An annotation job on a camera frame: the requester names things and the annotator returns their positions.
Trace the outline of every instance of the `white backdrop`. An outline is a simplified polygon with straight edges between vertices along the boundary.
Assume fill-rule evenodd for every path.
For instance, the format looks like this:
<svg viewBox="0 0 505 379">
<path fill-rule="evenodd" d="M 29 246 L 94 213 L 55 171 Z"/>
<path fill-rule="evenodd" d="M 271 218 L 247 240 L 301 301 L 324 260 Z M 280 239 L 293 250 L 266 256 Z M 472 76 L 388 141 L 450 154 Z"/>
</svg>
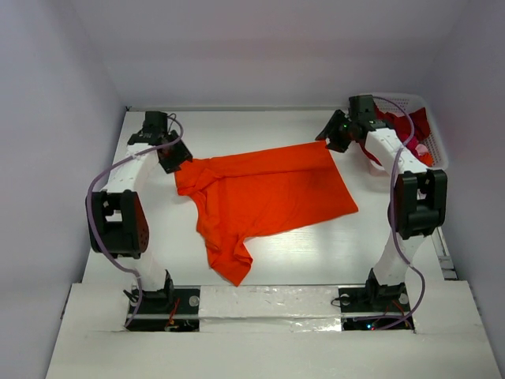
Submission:
<svg viewBox="0 0 505 379">
<path fill-rule="evenodd" d="M 65 0 L 0 7 L 0 377 L 46 376 L 125 109 Z"/>
<path fill-rule="evenodd" d="M 472 0 L 422 92 L 448 150 L 447 237 L 456 270 L 467 279 L 505 374 L 503 142 L 505 3 Z"/>
<path fill-rule="evenodd" d="M 72 1 L 133 106 L 333 106 L 415 91 L 467 3 Z"/>
</svg>

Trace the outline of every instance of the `screw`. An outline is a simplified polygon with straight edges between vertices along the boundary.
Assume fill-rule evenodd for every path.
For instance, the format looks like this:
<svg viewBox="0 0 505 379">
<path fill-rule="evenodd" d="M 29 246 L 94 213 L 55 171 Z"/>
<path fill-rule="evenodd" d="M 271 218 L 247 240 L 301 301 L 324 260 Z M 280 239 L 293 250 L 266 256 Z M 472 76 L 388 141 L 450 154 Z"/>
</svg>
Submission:
<svg viewBox="0 0 505 379">
<path fill-rule="evenodd" d="M 198 306 L 200 304 L 200 298 L 198 296 L 192 296 L 189 298 L 189 304 L 191 306 Z"/>
<path fill-rule="evenodd" d="M 340 295 L 340 305 L 348 306 L 349 304 L 350 304 L 349 295 L 348 294 Z"/>
<path fill-rule="evenodd" d="M 401 294 L 398 301 L 400 304 L 406 305 L 409 303 L 409 297 L 406 294 Z"/>
</svg>

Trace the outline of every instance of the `pink object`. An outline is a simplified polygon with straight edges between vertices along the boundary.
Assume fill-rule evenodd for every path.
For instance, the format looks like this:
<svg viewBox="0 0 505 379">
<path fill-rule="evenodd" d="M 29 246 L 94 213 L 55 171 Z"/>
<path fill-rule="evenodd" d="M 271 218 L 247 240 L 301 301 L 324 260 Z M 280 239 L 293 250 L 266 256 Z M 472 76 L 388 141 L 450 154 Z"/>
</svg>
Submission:
<svg viewBox="0 0 505 379">
<path fill-rule="evenodd" d="M 398 135 L 398 138 L 400 139 L 401 142 L 404 142 L 408 137 L 409 135 L 408 134 L 404 134 L 404 133 L 396 133 L 396 135 Z M 417 138 L 415 136 L 412 137 L 412 139 L 409 141 L 409 143 L 407 144 L 407 148 L 410 150 L 410 152 L 412 152 L 412 154 L 419 159 L 419 156 L 421 154 L 419 154 L 416 150 L 416 147 L 419 146 L 419 141 L 417 140 Z"/>
<path fill-rule="evenodd" d="M 429 153 L 429 150 L 426 146 L 424 146 L 423 144 L 419 144 L 418 146 L 416 146 L 416 152 L 417 154 L 419 154 L 420 156 L 423 156 L 424 154 L 428 154 Z"/>
</svg>

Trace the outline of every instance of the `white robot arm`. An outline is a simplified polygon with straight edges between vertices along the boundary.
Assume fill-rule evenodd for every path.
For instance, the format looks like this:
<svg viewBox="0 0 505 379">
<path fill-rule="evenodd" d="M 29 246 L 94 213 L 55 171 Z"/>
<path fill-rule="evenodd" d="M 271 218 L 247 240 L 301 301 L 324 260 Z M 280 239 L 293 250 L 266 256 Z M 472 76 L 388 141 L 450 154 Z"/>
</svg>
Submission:
<svg viewBox="0 0 505 379">
<path fill-rule="evenodd" d="M 445 220 L 447 176 L 442 170 L 431 170 L 421 163 L 407 148 L 403 148 L 393 127 L 377 119 L 375 104 L 371 95 L 349 98 L 349 116 L 336 111 L 317 140 L 329 140 L 327 148 L 345 152 L 352 141 L 361 143 L 365 150 L 373 154 L 384 170 L 392 176 L 398 174 L 391 201 L 394 203 L 394 225 L 383 254 L 372 268 L 365 288 L 355 292 L 339 290 L 353 297 L 355 303 L 368 303 L 368 310 L 382 310 L 393 300 L 405 293 L 405 276 L 408 265 L 400 256 L 411 262 L 421 243 Z M 395 158 L 399 150 L 398 165 L 394 170 Z"/>
<path fill-rule="evenodd" d="M 128 141 L 125 157 L 133 159 L 119 166 L 100 191 L 92 193 L 93 220 L 100 238 L 121 266 L 139 272 L 144 291 L 166 288 L 170 276 L 148 249 L 149 228 L 138 193 L 158 164 L 169 174 L 193 158 L 182 141 L 176 142 L 177 132 L 168 131 L 168 119 L 163 112 L 145 112 L 142 129 Z M 174 144 L 163 148 L 170 142 Z M 100 252 L 91 230 L 90 237 L 93 250 Z"/>
</svg>

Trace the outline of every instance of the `red wire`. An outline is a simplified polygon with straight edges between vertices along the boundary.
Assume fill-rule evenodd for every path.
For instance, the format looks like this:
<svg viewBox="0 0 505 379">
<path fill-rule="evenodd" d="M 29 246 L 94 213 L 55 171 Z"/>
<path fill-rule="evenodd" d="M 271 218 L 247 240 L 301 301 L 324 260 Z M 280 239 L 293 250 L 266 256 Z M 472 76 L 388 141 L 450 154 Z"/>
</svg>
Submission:
<svg viewBox="0 0 505 379">
<path fill-rule="evenodd" d="M 389 306 L 386 307 L 386 310 L 384 310 L 384 314 L 377 318 L 374 322 L 372 322 L 372 325 L 375 324 L 378 320 L 380 320 L 382 317 L 387 315 L 387 312 L 389 312 Z"/>
<path fill-rule="evenodd" d="M 403 311 L 402 306 L 400 306 L 395 300 L 393 300 L 393 304 L 402 312 L 402 316 L 405 316 L 405 312 Z M 409 325 L 407 324 L 407 321 L 405 320 L 405 326 L 408 328 Z"/>
<path fill-rule="evenodd" d="M 175 301 L 174 308 L 170 312 L 170 316 L 168 317 L 168 322 L 166 323 L 166 326 L 171 326 L 172 325 L 172 319 L 174 318 L 174 315 L 177 312 L 177 308 L 179 307 L 179 302 L 180 301 L 181 301 L 181 299 L 179 299 L 179 298 Z"/>
</svg>

